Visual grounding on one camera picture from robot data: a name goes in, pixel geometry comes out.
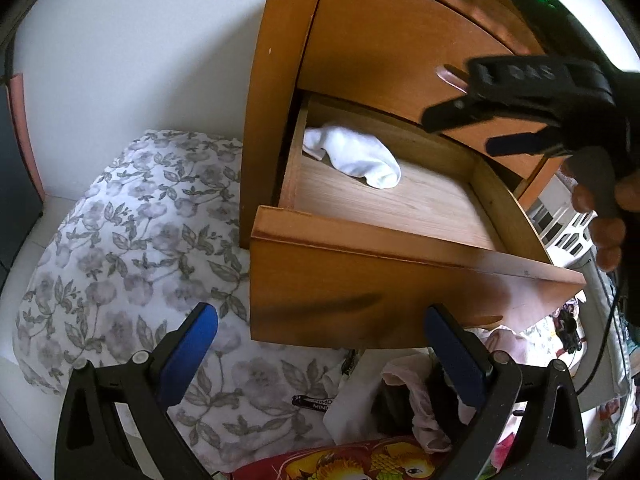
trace black cable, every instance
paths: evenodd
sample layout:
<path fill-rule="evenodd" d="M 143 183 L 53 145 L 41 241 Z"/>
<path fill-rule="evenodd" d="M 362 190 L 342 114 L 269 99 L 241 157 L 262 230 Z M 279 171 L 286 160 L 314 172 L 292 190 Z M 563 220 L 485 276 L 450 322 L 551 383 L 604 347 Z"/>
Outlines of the black cable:
<path fill-rule="evenodd" d="M 611 303 L 611 308 L 609 309 L 609 317 L 607 318 L 607 324 L 604 328 L 604 334 L 602 335 L 602 343 L 600 343 L 600 351 L 598 352 L 598 357 L 596 358 L 596 362 L 593 365 L 593 370 L 591 370 L 591 373 L 589 374 L 589 377 L 587 377 L 587 380 L 584 381 L 584 384 L 580 386 L 580 388 L 578 388 L 578 390 L 575 393 L 576 395 L 580 395 L 585 390 L 585 388 L 589 386 L 591 381 L 593 381 L 593 378 L 595 377 L 596 372 L 598 371 L 598 367 L 600 366 L 600 361 L 602 361 L 602 356 L 604 355 L 605 348 L 607 347 L 607 339 L 609 338 L 611 322 L 613 321 L 613 317 L 616 314 L 616 308 L 618 306 L 618 302 L 620 301 L 620 292 L 622 291 L 622 288 L 623 288 L 622 285 L 623 284 L 620 283 L 620 286 L 616 290 L 616 295 L 613 298 L 613 302 Z"/>

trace open drawer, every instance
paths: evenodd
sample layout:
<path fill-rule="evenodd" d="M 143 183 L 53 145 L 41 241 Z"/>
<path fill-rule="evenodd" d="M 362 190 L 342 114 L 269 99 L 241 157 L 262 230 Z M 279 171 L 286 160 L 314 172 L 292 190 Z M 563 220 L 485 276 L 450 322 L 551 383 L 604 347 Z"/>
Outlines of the open drawer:
<path fill-rule="evenodd" d="M 373 134 L 402 179 L 368 187 L 302 153 L 327 122 Z M 463 326 L 523 330 L 584 285 L 550 264 L 513 195 L 472 150 L 412 124 L 312 95 L 292 138 L 279 207 L 251 241 L 256 340 L 331 348 L 425 346 L 422 314 L 444 303 Z"/>

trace wooden dresser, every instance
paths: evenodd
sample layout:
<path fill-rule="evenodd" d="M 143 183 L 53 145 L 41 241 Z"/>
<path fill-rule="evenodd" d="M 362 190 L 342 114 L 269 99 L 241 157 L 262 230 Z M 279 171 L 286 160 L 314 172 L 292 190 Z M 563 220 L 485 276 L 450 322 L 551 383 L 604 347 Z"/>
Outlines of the wooden dresser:
<path fill-rule="evenodd" d="M 466 59 L 541 52 L 509 0 L 267 0 L 241 176 L 252 336 L 423 346 L 430 303 L 467 326 L 522 330 L 575 294 L 582 275 L 550 264 L 522 209 L 559 161 L 484 152 L 488 137 L 540 125 L 417 126 L 460 95 Z M 328 121 L 376 135 L 400 184 L 373 189 L 303 155 L 304 128 Z"/>

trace floral pattern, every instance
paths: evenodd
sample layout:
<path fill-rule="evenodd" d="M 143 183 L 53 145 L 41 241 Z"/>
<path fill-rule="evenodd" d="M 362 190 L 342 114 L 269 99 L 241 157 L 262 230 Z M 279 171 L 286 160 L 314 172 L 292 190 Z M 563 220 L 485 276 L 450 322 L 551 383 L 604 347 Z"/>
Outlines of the floral pattern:
<path fill-rule="evenodd" d="M 171 130 L 132 142 L 60 225 L 15 320 L 26 381 L 63 396 L 78 359 L 126 362 L 199 301 L 215 306 L 218 334 L 169 410 L 211 472 L 331 444 L 322 413 L 290 401 L 335 396 L 346 356 L 251 340 L 249 255 L 238 247 L 241 150 L 236 139 Z"/>

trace drawer handle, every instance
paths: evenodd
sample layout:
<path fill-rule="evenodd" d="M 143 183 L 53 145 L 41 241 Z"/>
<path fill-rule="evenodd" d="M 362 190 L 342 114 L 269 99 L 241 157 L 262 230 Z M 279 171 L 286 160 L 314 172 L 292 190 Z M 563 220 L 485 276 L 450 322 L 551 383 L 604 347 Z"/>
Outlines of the drawer handle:
<path fill-rule="evenodd" d="M 468 86 L 469 74 L 464 70 L 454 67 L 453 65 L 440 65 L 436 67 L 436 75 L 445 83 L 457 88 L 466 94 Z"/>

